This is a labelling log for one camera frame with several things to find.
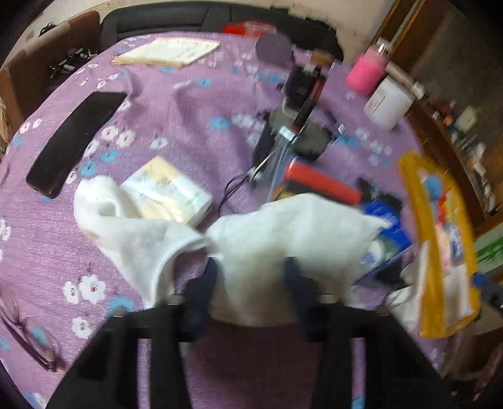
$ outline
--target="beige wall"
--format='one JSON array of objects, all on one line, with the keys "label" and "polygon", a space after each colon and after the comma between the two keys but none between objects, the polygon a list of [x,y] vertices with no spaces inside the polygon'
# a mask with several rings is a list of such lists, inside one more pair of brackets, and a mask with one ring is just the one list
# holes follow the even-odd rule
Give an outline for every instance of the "beige wall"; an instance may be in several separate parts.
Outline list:
[{"label": "beige wall", "polygon": [[[83,11],[97,10],[103,18],[120,7],[159,0],[54,0],[24,32],[8,59],[22,49],[27,42],[38,36],[47,23],[58,24]],[[345,52],[345,63],[352,63],[361,52],[390,9],[393,0],[237,0],[234,3],[253,4],[263,7],[289,7],[291,13],[311,17],[331,24],[338,31],[339,42]]]}]

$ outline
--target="brown leather armrest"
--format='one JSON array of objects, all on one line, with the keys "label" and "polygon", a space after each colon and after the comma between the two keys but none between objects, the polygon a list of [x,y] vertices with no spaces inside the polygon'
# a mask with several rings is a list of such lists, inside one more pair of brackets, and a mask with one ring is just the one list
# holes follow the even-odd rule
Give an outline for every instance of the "brown leather armrest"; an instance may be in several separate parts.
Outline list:
[{"label": "brown leather armrest", "polygon": [[97,49],[99,29],[98,12],[81,14],[33,40],[4,65],[0,70],[0,97],[13,133],[44,102],[50,66],[62,61],[71,48]]}]

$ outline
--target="floral tablecloth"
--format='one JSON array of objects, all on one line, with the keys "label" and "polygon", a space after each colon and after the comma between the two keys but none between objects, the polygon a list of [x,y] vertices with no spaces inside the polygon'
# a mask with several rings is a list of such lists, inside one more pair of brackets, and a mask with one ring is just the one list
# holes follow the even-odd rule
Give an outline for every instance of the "floral tablecloth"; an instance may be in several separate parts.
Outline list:
[{"label": "floral tablecloth", "polygon": [[[114,55],[163,36],[212,38],[221,45],[183,69],[110,64]],[[60,343],[68,363],[115,307],[142,308],[137,293],[75,224],[72,199],[79,181],[104,174],[120,184],[161,155],[218,202],[226,182],[250,168],[263,127],[256,113],[280,106],[277,85],[288,75],[286,69],[257,60],[255,42],[186,32],[120,41],[75,72],[16,133],[0,164],[0,286],[16,296],[22,318],[36,320]],[[306,60],[308,53],[297,50],[296,56]],[[320,104],[345,124],[349,138],[330,146],[318,164],[343,182],[352,184],[363,176],[406,198],[394,164],[404,152],[419,150],[414,133],[405,120],[390,133],[372,124],[363,114],[365,100],[346,86],[347,73],[347,67],[332,67]],[[128,96],[89,144],[59,197],[49,200],[31,189],[25,176],[57,128],[94,90],[123,91]],[[327,122],[321,109],[314,118]],[[230,202],[240,212],[259,205],[248,186]],[[413,237],[408,206],[402,216]],[[215,219],[211,213],[201,228]],[[191,256],[184,259],[191,262]],[[362,290],[361,297],[375,304],[382,294]],[[418,342],[434,365],[442,362],[445,341]],[[186,351],[193,406],[306,408],[318,348],[305,343],[294,326],[243,328],[210,322],[205,336]],[[146,407],[148,347],[143,343],[140,350],[140,403]],[[358,342],[355,351],[353,394],[358,407],[364,399],[364,355]],[[63,376],[41,368],[2,324],[0,359],[36,409],[45,406]]]}]

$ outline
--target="pink water bottle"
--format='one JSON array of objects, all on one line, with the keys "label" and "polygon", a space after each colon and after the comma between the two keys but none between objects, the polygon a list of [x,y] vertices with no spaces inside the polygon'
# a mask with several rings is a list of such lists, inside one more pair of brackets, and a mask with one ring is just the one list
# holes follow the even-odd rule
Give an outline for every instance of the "pink water bottle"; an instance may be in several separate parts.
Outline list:
[{"label": "pink water bottle", "polygon": [[360,55],[348,74],[348,86],[361,95],[370,95],[386,74],[391,47],[388,41],[379,37],[375,45]]}]

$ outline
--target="yellow pouch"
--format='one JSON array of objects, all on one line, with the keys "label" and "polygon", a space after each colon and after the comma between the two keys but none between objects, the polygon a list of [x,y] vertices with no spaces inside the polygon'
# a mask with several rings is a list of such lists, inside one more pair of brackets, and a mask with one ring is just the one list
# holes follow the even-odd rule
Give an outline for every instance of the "yellow pouch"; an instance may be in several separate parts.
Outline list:
[{"label": "yellow pouch", "polygon": [[[422,285],[420,336],[445,338],[470,323],[480,309],[479,292],[471,285],[472,276],[477,271],[471,223],[461,193],[448,172],[412,152],[402,156],[397,166],[414,212],[419,245],[428,240],[431,243],[426,282]],[[425,175],[440,179],[444,198],[431,200],[422,180]],[[450,251],[456,252],[452,250],[450,239],[446,246],[449,229],[456,229],[456,237],[461,241],[462,259],[456,262],[451,261],[452,257],[447,259]],[[461,312],[462,308],[454,311],[452,306],[455,304],[451,301],[455,297],[459,303],[464,303],[464,312]]]}]

